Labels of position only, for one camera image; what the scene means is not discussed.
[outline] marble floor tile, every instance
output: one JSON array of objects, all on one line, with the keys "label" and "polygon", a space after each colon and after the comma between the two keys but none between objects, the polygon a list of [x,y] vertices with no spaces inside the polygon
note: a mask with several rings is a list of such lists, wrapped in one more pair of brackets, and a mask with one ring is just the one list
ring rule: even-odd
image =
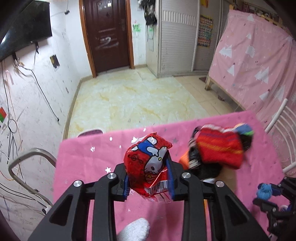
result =
[{"label": "marble floor tile", "polygon": [[90,129],[108,132],[230,112],[215,102],[213,93],[200,91],[202,85],[197,76],[157,79],[148,68],[99,75],[81,84],[68,137]]}]

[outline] metal screw head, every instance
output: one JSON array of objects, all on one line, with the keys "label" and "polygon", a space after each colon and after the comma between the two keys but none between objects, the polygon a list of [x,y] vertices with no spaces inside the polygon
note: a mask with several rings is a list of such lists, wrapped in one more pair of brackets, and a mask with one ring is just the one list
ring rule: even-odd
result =
[{"label": "metal screw head", "polygon": [[225,185],[225,183],[222,182],[222,181],[217,181],[217,182],[216,182],[216,186],[219,187],[219,188],[224,187],[224,185]]},{"label": "metal screw head", "polygon": [[114,179],[116,177],[116,174],[114,172],[111,172],[107,175],[107,178]]},{"label": "metal screw head", "polygon": [[184,173],[182,173],[182,177],[189,178],[189,177],[191,177],[191,174],[189,172],[184,172]]},{"label": "metal screw head", "polygon": [[82,181],[77,180],[73,183],[74,187],[80,187],[82,185]]}]

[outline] barcode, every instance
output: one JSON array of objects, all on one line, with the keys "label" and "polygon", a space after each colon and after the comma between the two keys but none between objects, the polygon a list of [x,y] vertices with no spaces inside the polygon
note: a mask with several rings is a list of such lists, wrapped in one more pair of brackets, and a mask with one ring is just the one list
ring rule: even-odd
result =
[{"label": "barcode", "polygon": [[168,189],[168,181],[167,180],[160,181],[156,185],[150,188],[144,188],[144,189],[149,195],[160,193]]}]

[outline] red snack package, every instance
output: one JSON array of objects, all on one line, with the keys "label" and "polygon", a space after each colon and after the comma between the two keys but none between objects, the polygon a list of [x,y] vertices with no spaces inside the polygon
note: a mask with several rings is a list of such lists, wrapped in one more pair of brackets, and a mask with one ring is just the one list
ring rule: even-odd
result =
[{"label": "red snack package", "polygon": [[131,189],[156,202],[170,202],[167,168],[163,157],[172,144],[156,132],[132,145],[124,156]]},{"label": "red snack package", "polygon": [[243,160],[243,147],[239,134],[233,128],[224,129],[212,124],[199,131],[196,144],[203,163],[220,163],[239,169]]}]

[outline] pink tablecloth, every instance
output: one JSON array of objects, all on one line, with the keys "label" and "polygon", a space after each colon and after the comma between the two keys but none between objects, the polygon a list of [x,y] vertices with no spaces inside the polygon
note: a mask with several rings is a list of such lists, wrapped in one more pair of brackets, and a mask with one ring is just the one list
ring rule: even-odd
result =
[{"label": "pink tablecloth", "polygon": [[[114,170],[123,162],[124,153],[133,137],[142,137],[150,132],[173,144],[170,154],[173,161],[178,161],[187,150],[189,137],[196,126],[216,124],[223,127],[248,123],[255,131],[253,144],[247,151],[246,161],[237,174],[236,195],[252,212],[264,230],[267,228],[266,215],[252,204],[256,197],[259,183],[278,183],[283,178],[280,162],[255,115],[249,111],[216,116],[202,120],[192,120],[162,126],[151,126],[146,129],[114,131],[106,134],[91,135],[68,139],[61,143],[54,179],[54,201],[77,179],[85,183],[97,181],[106,174],[105,169]],[[281,204],[282,198],[276,200]],[[130,222],[144,217],[150,225],[148,240],[180,241],[183,224],[183,202],[160,204],[144,200],[131,191],[126,202],[115,202],[115,222],[117,232]],[[91,240],[91,215],[88,222],[88,238]]]}]

